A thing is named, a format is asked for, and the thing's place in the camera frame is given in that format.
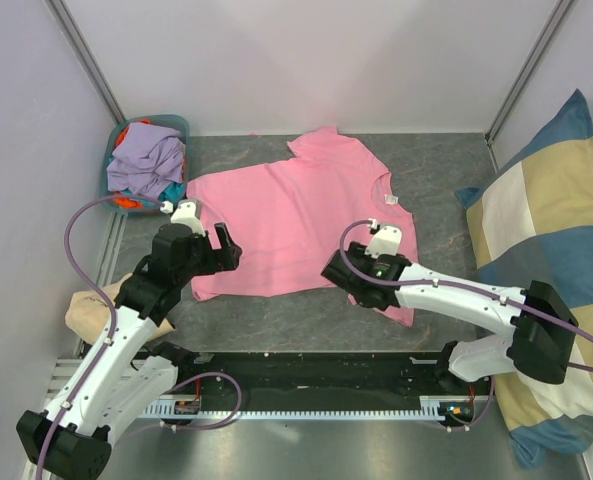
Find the pink t shirt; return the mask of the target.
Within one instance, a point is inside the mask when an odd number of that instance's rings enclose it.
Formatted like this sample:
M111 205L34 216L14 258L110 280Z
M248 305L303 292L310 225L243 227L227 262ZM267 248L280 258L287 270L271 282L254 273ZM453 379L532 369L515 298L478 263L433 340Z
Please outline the pink t shirt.
M375 218L402 230L400 254L417 261L413 216L395 202L389 169L334 127L289 142L287 160L202 175L187 194L204 226L226 224L242 249L234 271L198 276L198 301L219 295L271 297L330 287L321 274L342 232Z

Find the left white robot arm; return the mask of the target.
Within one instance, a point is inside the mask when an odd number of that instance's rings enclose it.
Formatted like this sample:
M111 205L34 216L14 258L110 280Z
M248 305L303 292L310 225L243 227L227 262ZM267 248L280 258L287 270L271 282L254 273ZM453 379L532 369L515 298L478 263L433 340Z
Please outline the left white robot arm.
M183 223L160 228L151 251L122 284L100 336L75 373L42 412L25 411L16 429L36 478L96 479L128 427L159 396L184 393L195 369L180 359L150 356L129 379L123 374L140 348L179 303L196 276L233 271L241 248L217 223L220 242Z

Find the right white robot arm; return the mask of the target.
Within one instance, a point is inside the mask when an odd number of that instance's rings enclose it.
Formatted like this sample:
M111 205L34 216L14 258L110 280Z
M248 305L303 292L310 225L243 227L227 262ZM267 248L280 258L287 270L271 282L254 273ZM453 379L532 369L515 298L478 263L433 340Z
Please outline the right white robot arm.
M489 331L486 338L444 347L433 377L445 393L511 372L549 385L565 380L578 322L547 283L521 289L466 281L401 254L371 255L357 242L337 250L322 275L365 308L426 310Z

